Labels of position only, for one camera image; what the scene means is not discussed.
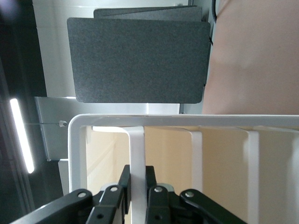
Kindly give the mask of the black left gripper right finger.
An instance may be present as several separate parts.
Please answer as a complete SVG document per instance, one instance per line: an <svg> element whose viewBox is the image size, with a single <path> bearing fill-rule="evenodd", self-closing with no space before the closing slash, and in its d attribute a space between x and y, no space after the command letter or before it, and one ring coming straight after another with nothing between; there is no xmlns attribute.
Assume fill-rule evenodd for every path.
<svg viewBox="0 0 299 224"><path fill-rule="evenodd" d="M195 189L179 195L158 184L153 166L146 166L147 224L244 224L245 221Z"/></svg>

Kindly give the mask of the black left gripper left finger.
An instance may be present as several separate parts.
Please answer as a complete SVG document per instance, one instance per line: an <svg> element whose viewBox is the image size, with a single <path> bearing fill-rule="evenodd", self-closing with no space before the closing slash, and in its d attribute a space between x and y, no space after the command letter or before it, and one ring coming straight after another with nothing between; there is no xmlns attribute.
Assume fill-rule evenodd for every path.
<svg viewBox="0 0 299 224"><path fill-rule="evenodd" d="M93 195L75 190L17 219L15 224L123 224L131 200L130 166L125 165L117 184Z"/></svg>

